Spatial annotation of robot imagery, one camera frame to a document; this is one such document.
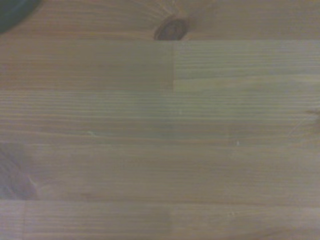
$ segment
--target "wooden plank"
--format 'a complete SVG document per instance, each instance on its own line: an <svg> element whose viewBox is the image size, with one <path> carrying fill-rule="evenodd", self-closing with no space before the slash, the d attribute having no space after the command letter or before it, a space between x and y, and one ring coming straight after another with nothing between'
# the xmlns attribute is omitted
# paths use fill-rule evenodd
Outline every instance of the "wooden plank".
<svg viewBox="0 0 320 240"><path fill-rule="evenodd" d="M24 204L25 218L17 214ZM4 240L317 240L320 227L313 207L3 200L0 206ZM4 226L22 226L24 219L24 238L17 228L4 234Z"/></svg>
<svg viewBox="0 0 320 240"><path fill-rule="evenodd" d="M304 82L304 76L316 82L320 74L318 40L189 41L175 43L174 50L175 91L250 87L261 81L268 89L274 82L283 84L283 90L293 81Z"/></svg>
<svg viewBox="0 0 320 240"><path fill-rule="evenodd" d="M26 240L105 240L168 235L166 207L136 203L28 201Z"/></svg>
<svg viewBox="0 0 320 240"><path fill-rule="evenodd" d="M0 200L0 239L23 240L24 201Z"/></svg>
<svg viewBox="0 0 320 240"><path fill-rule="evenodd" d="M319 207L318 148L27 145L38 197Z"/></svg>
<svg viewBox="0 0 320 240"><path fill-rule="evenodd" d="M319 39L319 10L318 0L46 0L7 36L153 40L175 15L190 21L187 40Z"/></svg>
<svg viewBox="0 0 320 240"><path fill-rule="evenodd" d="M171 43L10 38L0 46L0 89L169 90Z"/></svg>
<svg viewBox="0 0 320 240"><path fill-rule="evenodd" d="M319 208L227 204L176 205L173 240L316 240Z"/></svg>
<svg viewBox="0 0 320 240"><path fill-rule="evenodd" d="M0 142L225 146L228 113L214 115L214 101L161 92L2 91Z"/></svg>
<svg viewBox="0 0 320 240"><path fill-rule="evenodd" d="M317 146L318 82L209 93L2 91L0 142Z"/></svg>

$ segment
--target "light wood strip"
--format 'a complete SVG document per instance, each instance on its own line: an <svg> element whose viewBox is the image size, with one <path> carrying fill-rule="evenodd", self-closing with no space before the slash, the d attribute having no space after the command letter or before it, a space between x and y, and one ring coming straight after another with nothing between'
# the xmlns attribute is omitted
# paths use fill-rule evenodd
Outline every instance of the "light wood strip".
<svg viewBox="0 0 320 240"><path fill-rule="evenodd" d="M319 207L319 150L27 145L42 200Z"/></svg>

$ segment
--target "wooden table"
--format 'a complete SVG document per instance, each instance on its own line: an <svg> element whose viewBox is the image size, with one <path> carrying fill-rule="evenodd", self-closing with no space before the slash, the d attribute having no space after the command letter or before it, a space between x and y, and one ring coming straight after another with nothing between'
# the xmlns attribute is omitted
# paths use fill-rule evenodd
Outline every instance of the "wooden table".
<svg viewBox="0 0 320 240"><path fill-rule="evenodd" d="M0 239L319 239L319 11L45 0L0 38Z"/></svg>

